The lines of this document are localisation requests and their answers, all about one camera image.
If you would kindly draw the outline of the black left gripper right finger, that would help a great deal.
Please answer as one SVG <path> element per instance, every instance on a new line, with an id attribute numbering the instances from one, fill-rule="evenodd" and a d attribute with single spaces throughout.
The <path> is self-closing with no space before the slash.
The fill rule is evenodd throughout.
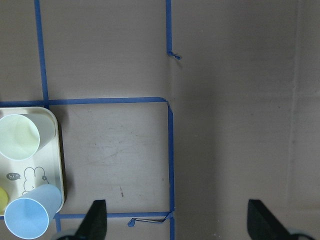
<path id="1" fill-rule="evenodd" d="M 248 201 L 247 232 L 252 240 L 290 240 L 292 238 L 288 230 L 258 199 Z"/>

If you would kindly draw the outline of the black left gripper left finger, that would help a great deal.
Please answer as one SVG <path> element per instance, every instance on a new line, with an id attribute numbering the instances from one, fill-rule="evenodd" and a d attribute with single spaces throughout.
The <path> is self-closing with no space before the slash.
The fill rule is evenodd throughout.
<path id="1" fill-rule="evenodd" d="M 75 240 L 104 240 L 106 234 L 106 201 L 94 200 L 73 238 Z"/>

